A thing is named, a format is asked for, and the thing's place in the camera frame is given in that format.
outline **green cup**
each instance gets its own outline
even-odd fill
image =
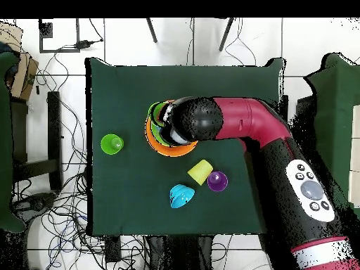
[[[101,149],[109,155],[118,153],[124,147],[124,141],[116,134],[107,134],[101,140]]]

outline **blue cup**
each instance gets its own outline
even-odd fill
[[[179,208],[188,203],[194,196],[195,191],[192,188],[178,184],[170,191],[171,208]]]

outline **orange bowl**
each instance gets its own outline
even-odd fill
[[[171,158],[177,158],[179,156],[191,152],[198,144],[197,141],[192,142],[188,145],[176,146],[176,147],[172,147],[172,146],[167,147],[160,144],[158,141],[156,141],[151,131],[151,119],[149,116],[146,118],[146,122],[145,122],[145,137],[146,140],[148,140],[148,143],[150,144],[152,149],[154,149],[159,154],[170,156]]]

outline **black button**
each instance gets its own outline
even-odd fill
[[[314,175],[310,172],[307,172],[307,176],[310,178],[310,179],[313,179],[314,178]]]
[[[318,203],[315,203],[315,202],[310,203],[310,208],[311,208],[311,210],[313,210],[313,211],[319,211],[319,210],[320,210],[319,204],[318,204]]]
[[[329,209],[330,209],[329,204],[328,204],[327,202],[325,202],[325,201],[321,202],[321,206],[322,206],[322,208],[325,209],[325,210],[329,210]]]
[[[296,173],[295,178],[296,178],[297,180],[303,180],[303,179],[304,179],[304,175],[303,175],[303,173]]]
[[[297,165],[297,168],[300,170],[300,171],[304,171],[305,170],[305,167],[301,164]]]

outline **green cloth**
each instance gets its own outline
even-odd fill
[[[342,189],[344,196],[339,200],[344,205],[349,191],[353,107],[360,105],[360,67],[340,55],[324,56],[321,69],[307,80],[317,98],[316,150]]]
[[[0,229],[20,233],[24,223],[10,211],[13,191],[13,135],[11,127],[10,91],[5,84],[6,71],[18,63],[10,52],[0,53]]]
[[[144,123],[154,102],[185,96],[277,103],[283,59],[266,67],[112,67],[92,58],[90,68],[94,235],[264,232],[239,140],[202,141],[185,156],[165,157],[147,143]],[[116,155],[101,150],[106,134],[124,140]],[[206,182],[197,185],[187,174],[202,159],[227,175],[229,184],[221,193]],[[172,209],[169,191],[177,184],[195,189],[195,195],[184,207]]]

